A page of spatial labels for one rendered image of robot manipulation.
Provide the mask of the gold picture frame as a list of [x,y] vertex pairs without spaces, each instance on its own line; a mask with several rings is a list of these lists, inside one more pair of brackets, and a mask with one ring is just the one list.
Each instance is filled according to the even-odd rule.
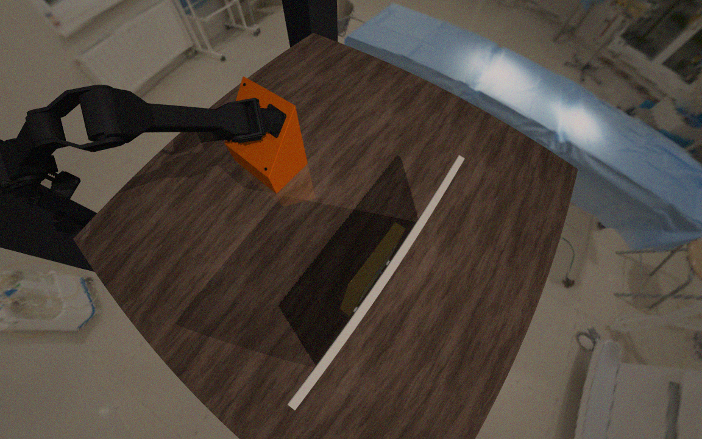
[[369,291],[374,280],[378,278],[379,272],[382,272],[383,268],[388,265],[389,259],[405,231],[406,228],[394,223],[353,280],[349,282],[340,308],[348,316],[351,316],[358,309],[358,304]]

